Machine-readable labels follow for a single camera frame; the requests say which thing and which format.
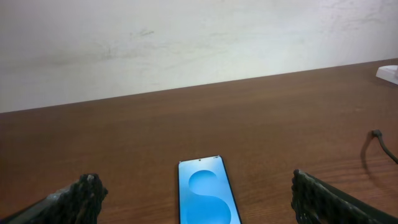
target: white power strip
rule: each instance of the white power strip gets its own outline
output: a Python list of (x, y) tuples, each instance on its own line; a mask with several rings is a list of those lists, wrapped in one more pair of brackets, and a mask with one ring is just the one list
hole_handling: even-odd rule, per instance
[(398, 65), (388, 65), (380, 67), (376, 76), (398, 85)]

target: wooden table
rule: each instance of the wooden table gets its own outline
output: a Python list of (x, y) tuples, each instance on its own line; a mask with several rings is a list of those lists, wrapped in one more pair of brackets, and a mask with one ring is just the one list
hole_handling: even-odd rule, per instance
[(295, 223), (294, 169), (398, 216), (397, 60), (0, 114), (0, 217), (96, 172), (99, 223), (178, 223), (177, 163), (224, 157), (244, 223)]

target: phone screen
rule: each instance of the phone screen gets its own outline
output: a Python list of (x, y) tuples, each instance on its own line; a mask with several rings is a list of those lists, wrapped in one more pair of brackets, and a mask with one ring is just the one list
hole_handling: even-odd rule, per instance
[(240, 224), (231, 187), (220, 156), (178, 165), (181, 224)]

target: blue wallpaper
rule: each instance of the blue wallpaper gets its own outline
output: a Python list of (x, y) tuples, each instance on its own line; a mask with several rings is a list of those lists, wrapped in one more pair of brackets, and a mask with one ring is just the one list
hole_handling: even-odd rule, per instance
[(222, 158), (178, 165), (181, 224), (240, 224)]

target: black cable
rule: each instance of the black cable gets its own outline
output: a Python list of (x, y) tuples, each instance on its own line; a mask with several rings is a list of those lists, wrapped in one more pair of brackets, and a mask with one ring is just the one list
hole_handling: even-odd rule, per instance
[(383, 151), (396, 163), (398, 164), (398, 159), (387, 149), (386, 145), (384, 144), (381, 131), (376, 129), (372, 131), (372, 136), (377, 137), (380, 143), (380, 146), (383, 148)]

